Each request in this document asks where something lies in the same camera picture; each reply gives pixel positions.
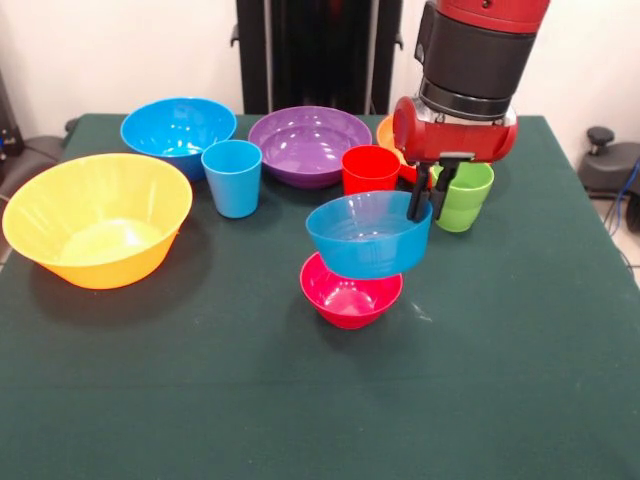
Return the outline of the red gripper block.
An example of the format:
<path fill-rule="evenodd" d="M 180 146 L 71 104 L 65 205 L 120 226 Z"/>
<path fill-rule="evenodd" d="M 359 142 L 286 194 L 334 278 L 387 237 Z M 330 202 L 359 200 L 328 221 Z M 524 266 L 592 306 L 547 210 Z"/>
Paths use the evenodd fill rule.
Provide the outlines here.
<path fill-rule="evenodd" d="M 439 220 L 460 164 L 503 159 L 513 148 L 517 132 L 513 109 L 496 121 L 473 121 L 436 112 L 417 97 L 400 98 L 393 114 L 394 145 L 407 161 L 422 162 L 416 165 L 407 219 L 422 222 L 431 218 L 433 207 L 433 218 Z M 441 170 L 430 201 L 429 163 L 437 161 Z"/>

